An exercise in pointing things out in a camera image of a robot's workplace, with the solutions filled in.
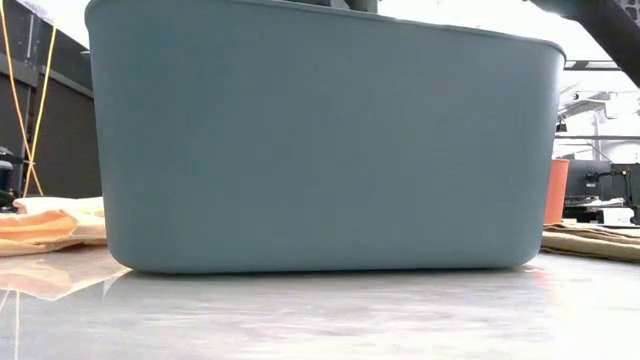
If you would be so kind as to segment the dark teal plastic bin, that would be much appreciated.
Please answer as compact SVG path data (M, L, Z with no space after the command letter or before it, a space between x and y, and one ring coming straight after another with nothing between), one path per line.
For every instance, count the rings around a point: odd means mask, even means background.
M150 273L508 268L556 44L282 0L90 0L109 251Z

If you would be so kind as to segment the orange plastic bin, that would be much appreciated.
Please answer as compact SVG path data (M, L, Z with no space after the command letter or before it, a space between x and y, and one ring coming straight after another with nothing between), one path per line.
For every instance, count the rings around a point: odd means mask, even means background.
M544 224L562 221L570 161L554 159L551 162L549 186L544 214Z

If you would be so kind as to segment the black lab equipment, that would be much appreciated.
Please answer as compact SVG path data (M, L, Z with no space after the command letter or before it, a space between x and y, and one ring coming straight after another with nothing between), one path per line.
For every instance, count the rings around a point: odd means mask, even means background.
M640 164L613 164L608 161L571 160L565 194L565 211L571 206L599 200L619 199L631 209L630 222L640 225Z

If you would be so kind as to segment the dark cabinet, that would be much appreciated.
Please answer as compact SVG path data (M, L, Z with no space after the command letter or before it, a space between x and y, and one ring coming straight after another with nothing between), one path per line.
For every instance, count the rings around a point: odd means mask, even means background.
M0 146L34 163L11 185L30 196L101 193L87 47L54 20L67 0L0 0Z

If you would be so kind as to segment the small white box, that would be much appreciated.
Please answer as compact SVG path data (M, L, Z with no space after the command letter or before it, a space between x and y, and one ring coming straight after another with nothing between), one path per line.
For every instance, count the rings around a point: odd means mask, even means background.
M604 207L601 208L602 223L604 225L632 226L635 213L631 208Z

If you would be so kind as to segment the olive brown folded cloth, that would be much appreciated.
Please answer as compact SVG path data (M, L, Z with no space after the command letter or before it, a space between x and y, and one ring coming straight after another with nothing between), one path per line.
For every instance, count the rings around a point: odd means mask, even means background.
M585 223L545 225L541 250L640 264L640 227Z

